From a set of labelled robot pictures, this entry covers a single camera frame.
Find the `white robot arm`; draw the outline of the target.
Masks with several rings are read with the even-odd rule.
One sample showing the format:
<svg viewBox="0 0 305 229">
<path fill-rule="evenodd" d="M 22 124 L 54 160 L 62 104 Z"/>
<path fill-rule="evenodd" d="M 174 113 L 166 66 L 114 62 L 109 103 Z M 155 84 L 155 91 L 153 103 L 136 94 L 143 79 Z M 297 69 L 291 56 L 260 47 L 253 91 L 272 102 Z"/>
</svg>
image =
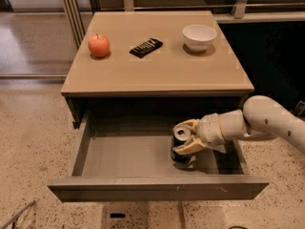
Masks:
<svg viewBox="0 0 305 229">
<path fill-rule="evenodd" d="M 245 101 L 242 110 L 207 114 L 175 125 L 173 139 L 180 145 L 173 150 L 187 156 L 235 139 L 258 141 L 277 137 L 305 153 L 305 122 L 273 99 L 255 95 Z"/>
</svg>

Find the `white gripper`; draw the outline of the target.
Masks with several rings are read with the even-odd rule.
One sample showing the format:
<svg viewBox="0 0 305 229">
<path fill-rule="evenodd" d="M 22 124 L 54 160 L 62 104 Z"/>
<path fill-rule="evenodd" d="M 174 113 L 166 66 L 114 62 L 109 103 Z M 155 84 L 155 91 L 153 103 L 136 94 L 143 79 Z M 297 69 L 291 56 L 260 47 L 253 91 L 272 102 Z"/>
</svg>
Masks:
<svg viewBox="0 0 305 229">
<path fill-rule="evenodd" d="M 207 114 L 201 119 L 188 119 L 176 124 L 174 131 L 184 128 L 196 137 L 191 136 L 184 144 L 174 147 L 179 155 L 191 155 L 203 150 L 206 146 L 214 147 L 225 143 L 225 138 L 220 127 L 218 114 Z"/>
</svg>

